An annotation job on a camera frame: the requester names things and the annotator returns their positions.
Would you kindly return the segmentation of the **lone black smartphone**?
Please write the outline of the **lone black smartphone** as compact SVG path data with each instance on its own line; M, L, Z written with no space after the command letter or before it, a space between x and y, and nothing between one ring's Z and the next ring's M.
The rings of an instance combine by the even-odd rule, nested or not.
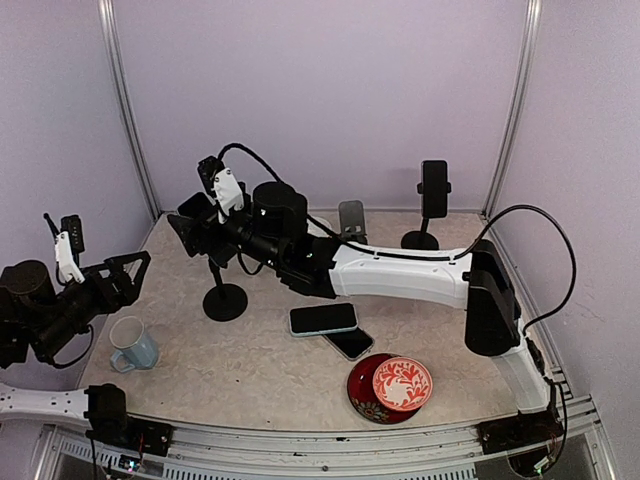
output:
M216 207L203 192L192 195L178 207L178 220L181 225L209 227L216 214Z

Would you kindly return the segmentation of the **black pole phone stand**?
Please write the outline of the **black pole phone stand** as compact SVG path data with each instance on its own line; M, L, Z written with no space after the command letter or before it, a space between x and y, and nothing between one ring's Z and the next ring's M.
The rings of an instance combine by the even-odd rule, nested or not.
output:
M225 283L220 267L211 259L208 260L210 272L215 286L206 294L202 302L205 315L216 322L229 322L240 317L247 309L248 297L238 285Z
M419 230L406 233L401 247L411 250L438 250L439 242L428 232L429 221L445 218L448 213L448 195L451 183L448 179L448 164L445 160L424 160L421 163L421 181L417 184L421 197L421 226Z

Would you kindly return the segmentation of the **blue smartphone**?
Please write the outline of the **blue smartphone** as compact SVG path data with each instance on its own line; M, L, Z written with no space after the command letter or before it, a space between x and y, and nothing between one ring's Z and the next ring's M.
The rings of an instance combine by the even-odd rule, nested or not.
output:
M351 332L358 328L350 303L296 308L290 311L289 329L294 337Z

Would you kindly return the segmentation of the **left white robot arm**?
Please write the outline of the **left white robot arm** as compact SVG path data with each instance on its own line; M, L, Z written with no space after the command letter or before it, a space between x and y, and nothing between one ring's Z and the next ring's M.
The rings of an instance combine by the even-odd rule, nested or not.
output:
M1 367L24 363L30 352L56 370L77 364L77 360L59 363L56 355L79 335L94 341L95 318L136 302L150 261L146 251L108 258L82 269L82 282L72 280L58 292L39 260L6 267L1 274ZM1 417L12 416L56 419L94 429L100 425L121 445L133 443L140 434L139 421L126 412L126 395L114 385L55 392L3 384Z

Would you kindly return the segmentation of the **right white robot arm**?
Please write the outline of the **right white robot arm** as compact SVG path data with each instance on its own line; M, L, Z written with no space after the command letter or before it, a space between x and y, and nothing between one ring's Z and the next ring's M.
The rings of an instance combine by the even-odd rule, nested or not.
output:
M465 310L466 347L494 362L521 413L512 436L531 444L549 429L552 387L492 242L480 238L467 250L433 253L376 248L332 233L315 236L311 220L306 198L283 182L262 183L251 194L219 182L212 197L198 192L168 217L189 256L225 265L245 254L301 295L382 296Z

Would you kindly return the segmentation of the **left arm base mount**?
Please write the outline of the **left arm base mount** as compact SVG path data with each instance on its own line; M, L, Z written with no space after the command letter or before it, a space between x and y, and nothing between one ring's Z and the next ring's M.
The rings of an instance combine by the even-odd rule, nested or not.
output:
M114 384L91 385L84 394L88 401L83 412L90 425L85 432L88 439L142 455L167 456L172 425L131 416L125 392Z

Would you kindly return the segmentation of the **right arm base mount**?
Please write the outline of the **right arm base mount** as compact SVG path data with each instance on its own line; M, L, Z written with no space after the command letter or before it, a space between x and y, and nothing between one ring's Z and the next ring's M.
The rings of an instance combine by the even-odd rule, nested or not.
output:
M560 438L564 427L557 409L481 422L477 425L479 441L484 455L500 453Z

